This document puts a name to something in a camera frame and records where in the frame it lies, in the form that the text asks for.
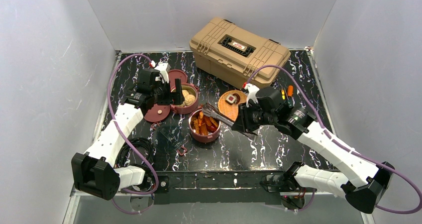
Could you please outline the steamed bun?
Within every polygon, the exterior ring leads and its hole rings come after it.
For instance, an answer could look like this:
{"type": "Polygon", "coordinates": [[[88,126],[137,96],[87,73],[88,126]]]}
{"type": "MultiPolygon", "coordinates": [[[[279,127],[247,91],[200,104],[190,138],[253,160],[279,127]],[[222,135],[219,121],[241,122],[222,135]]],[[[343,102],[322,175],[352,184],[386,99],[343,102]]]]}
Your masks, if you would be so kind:
{"type": "Polygon", "coordinates": [[[196,101],[196,96],[188,94],[188,95],[184,96],[184,99],[185,99],[184,105],[185,106],[191,106],[196,101]]]}
{"type": "Polygon", "coordinates": [[[183,97],[190,95],[188,90],[182,90],[183,97]]]}

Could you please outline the metal food tongs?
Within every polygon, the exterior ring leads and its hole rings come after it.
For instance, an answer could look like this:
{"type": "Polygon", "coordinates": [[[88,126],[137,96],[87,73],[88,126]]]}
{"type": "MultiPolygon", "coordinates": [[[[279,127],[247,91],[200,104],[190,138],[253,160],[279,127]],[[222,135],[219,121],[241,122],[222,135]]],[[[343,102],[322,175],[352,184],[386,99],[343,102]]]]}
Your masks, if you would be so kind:
{"type": "Polygon", "coordinates": [[[215,118],[230,128],[232,128],[234,124],[234,121],[232,121],[230,118],[220,113],[213,105],[209,103],[202,105],[202,111],[204,115],[215,118]]]}

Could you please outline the fried chicken pieces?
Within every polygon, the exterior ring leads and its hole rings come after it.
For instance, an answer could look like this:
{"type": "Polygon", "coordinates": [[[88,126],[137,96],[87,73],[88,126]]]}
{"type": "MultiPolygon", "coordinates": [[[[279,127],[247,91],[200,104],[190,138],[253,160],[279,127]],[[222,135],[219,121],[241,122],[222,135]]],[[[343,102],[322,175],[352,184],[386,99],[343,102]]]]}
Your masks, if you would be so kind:
{"type": "Polygon", "coordinates": [[[207,121],[205,119],[205,116],[204,116],[203,123],[202,123],[201,126],[199,126],[199,124],[198,124],[198,115],[197,116],[194,116],[192,118],[191,123],[192,123],[192,127],[194,129],[194,132],[196,134],[203,135],[203,136],[206,136],[206,135],[209,134],[209,132],[207,131],[208,123],[207,123],[207,121]]]}

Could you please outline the red sausage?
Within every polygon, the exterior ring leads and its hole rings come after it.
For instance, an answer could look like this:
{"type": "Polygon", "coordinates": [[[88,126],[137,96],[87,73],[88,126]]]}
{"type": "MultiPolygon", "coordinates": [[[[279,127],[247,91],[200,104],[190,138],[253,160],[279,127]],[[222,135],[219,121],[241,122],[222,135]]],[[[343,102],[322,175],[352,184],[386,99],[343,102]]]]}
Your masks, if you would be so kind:
{"type": "Polygon", "coordinates": [[[215,126],[215,125],[207,126],[207,131],[208,131],[209,133],[214,133],[214,132],[216,132],[217,130],[218,130],[218,126],[215,126]]]}

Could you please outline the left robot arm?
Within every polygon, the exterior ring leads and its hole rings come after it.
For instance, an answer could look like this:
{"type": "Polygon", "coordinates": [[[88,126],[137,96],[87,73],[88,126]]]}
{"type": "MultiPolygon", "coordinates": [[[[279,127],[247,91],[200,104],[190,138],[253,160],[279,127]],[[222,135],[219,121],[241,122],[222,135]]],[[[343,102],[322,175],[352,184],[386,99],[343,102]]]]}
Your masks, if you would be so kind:
{"type": "Polygon", "coordinates": [[[71,167],[77,190],[110,200],[120,189],[143,182],[143,168],[115,168],[115,164],[126,139],[155,104],[180,105],[184,101],[181,81],[173,83],[176,89],[172,91],[168,71],[166,63],[141,70],[99,138],[84,153],[73,156],[71,167]]]}

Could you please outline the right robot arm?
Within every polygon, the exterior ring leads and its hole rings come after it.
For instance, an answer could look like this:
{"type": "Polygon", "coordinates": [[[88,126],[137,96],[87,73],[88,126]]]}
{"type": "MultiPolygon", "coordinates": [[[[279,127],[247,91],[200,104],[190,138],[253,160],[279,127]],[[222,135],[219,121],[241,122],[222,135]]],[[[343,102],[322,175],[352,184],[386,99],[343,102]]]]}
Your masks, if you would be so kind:
{"type": "Polygon", "coordinates": [[[324,171],[294,162],[280,179],[290,188],[313,188],[342,197],[357,210],[371,214],[387,190],[393,166],[386,168],[353,155],[349,146],[340,147],[335,135],[321,126],[314,114],[296,108],[273,87],[245,84],[247,100],[239,105],[232,130],[254,134],[264,125],[310,147],[333,164],[338,171],[324,171]]]}

